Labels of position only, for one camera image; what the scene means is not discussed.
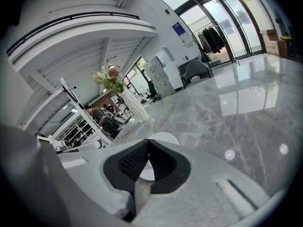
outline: ribbed white vase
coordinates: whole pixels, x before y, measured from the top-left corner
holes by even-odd
[[[127,88],[124,88],[121,97],[129,110],[134,114],[133,117],[135,120],[145,122],[149,119],[149,115],[142,104]]]

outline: flower bouquet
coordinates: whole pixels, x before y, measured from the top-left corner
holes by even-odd
[[[108,71],[104,67],[101,68],[101,72],[97,72],[93,76],[94,82],[98,85],[102,85],[104,89],[109,90],[113,94],[122,93],[123,83],[119,82],[120,72],[117,66],[110,66]]]

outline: yellow object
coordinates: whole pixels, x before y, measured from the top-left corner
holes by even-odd
[[[282,37],[280,37],[280,39],[282,39],[282,40],[292,40],[293,38],[290,37],[290,36],[282,36]]]

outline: gray chair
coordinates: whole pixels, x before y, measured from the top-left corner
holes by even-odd
[[[184,87],[190,83],[190,79],[196,76],[199,76],[201,79],[205,77],[211,77],[211,73],[208,67],[198,59],[192,60],[190,63],[188,63],[186,71],[182,75]]]

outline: black railing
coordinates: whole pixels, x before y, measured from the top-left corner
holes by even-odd
[[[120,16],[120,17],[130,17],[135,19],[140,19],[139,16],[127,14],[127,13],[119,13],[119,12],[86,12],[86,13],[77,13],[68,16],[64,16],[61,18],[54,19],[49,21],[45,24],[40,25],[39,27],[33,29],[32,31],[28,32],[26,35],[18,39],[9,49],[6,51],[7,54],[10,56],[20,45],[22,45],[26,40],[33,37],[34,35],[40,33],[41,31],[50,28],[51,26],[69,21],[74,20],[81,17],[91,17],[91,16]]]

